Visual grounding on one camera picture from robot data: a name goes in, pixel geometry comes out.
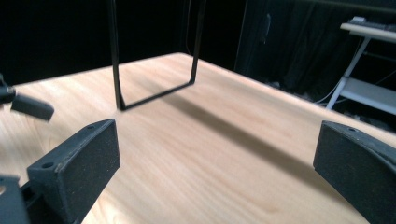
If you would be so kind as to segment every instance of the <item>wood grain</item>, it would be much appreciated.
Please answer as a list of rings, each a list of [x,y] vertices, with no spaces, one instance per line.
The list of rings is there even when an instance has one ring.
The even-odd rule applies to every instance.
[[[185,83],[177,53],[120,67],[127,102]],[[396,136],[203,61],[197,81],[116,109],[110,68],[16,87],[51,102],[51,122],[0,117],[0,170],[25,169],[90,123],[117,122],[121,168],[84,223],[364,223],[313,169],[320,123],[341,122],[396,147]]]

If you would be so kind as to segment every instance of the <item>screw hole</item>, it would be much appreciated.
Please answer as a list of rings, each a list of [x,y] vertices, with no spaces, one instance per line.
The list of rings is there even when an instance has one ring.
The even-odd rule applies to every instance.
[[[41,168],[47,169],[47,168],[50,168],[51,166],[53,166],[53,162],[47,162],[47,163],[44,163],[44,164],[41,166]]]

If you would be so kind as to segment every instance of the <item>white shelf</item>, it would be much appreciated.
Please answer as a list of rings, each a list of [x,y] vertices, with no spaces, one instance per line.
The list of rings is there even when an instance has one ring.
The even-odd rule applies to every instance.
[[[352,35],[367,36],[372,39],[396,43],[396,32],[385,31],[349,23],[341,24],[341,29],[348,30]]]
[[[396,115],[396,91],[350,77],[340,95]]]

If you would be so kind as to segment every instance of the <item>wooden tabletop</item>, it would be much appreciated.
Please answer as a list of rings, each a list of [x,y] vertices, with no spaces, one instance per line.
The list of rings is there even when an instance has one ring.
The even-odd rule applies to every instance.
[[[120,67],[125,101],[185,83],[177,53]],[[84,126],[115,119],[121,167],[84,223],[364,223],[313,169],[321,122],[353,126],[396,147],[396,136],[199,62],[196,83],[126,112],[110,68],[17,86],[50,102],[50,122],[0,116],[0,171],[26,167]]]

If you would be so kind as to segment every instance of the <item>black curtain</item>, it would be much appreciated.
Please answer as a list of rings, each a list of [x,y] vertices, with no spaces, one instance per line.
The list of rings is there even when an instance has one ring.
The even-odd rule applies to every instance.
[[[186,2],[117,0],[120,60],[184,50]],[[1,1],[0,73],[15,85],[111,65],[107,18],[107,0]]]
[[[361,41],[341,30],[341,23],[354,16],[396,23],[395,8],[396,1],[249,0],[235,71],[317,100],[336,85]],[[379,52],[383,45],[373,41],[369,50]],[[396,58],[396,46],[385,45],[385,53]],[[365,71],[370,65],[358,66]]]

